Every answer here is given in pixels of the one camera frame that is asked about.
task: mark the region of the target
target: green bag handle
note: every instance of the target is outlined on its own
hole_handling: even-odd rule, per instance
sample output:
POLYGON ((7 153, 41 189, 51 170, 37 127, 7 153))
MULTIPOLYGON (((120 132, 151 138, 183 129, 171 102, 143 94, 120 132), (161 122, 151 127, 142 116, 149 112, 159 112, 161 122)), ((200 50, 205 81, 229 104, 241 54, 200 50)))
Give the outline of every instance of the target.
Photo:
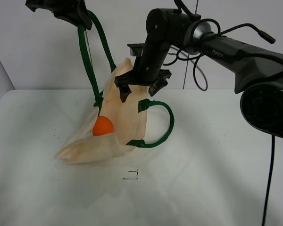
POLYGON ((164 102, 157 101, 157 100, 150 101, 149 99, 144 99, 144 100, 141 100, 138 103, 138 112, 145 111, 149 107, 155 106, 155 105, 163 106, 169 112, 169 115, 170 115, 170 126, 169 126, 169 129, 167 130, 167 132, 164 134, 164 136, 159 141, 157 141, 155 143, 152 143, 152 144, 146 144, 144 140, 131 140, 126 145, 131 145, 131 146, 135 146, 135 147, 142 147, 142 148, 152 148, 152 147, 156 147, 156 146, 164 143, 168 139, 168 137, 170 136, 170 134, 171 134, 171 132, 173 130, 174 122, 175 122, 172 109, 169 107, 169 105, 167 105, 164 102))
MULTIPOLYGON (((99 36, 100 36, 100 41, 103 45, 106 57, 107 57, 109 64, 110 64, 111 72, 113 72, 116 69, 117 66, 115 65, 113 58, 112 58, 112 55, 110 53, 104 30, 103 30, 98 18, 95 16, 94 13, 92 13, 91 11, 88 10, 88 16, 91 19, 91 21, 94 23, 96 29, 98 30, 98 33, 99 33, 99 36)), ((103 92, 99 91, 99 87, 98 87, 98 84, 96 82, 96 78, 95 78, 95 74, 94 74, 94 70, 93 70, 93 66, 92 66, 91 56, 89 56, 89 53, 88 53, 88 50, 87 50, 86 41, 88 41, 88 39, 86 40, 87 35, 85 36, 85 32, 86 32, 86 29, 82 25, 78 26, 79 46, 80 46, 80 51, 81 51, 84 67, 85 67, 88 79, 91 83, 93 93, 94 93, 94 96, 95 96, 94 106, 99 106, 99 109, 101 110, 102 102, 103 102, 103 97, 102 97, 103 92)))

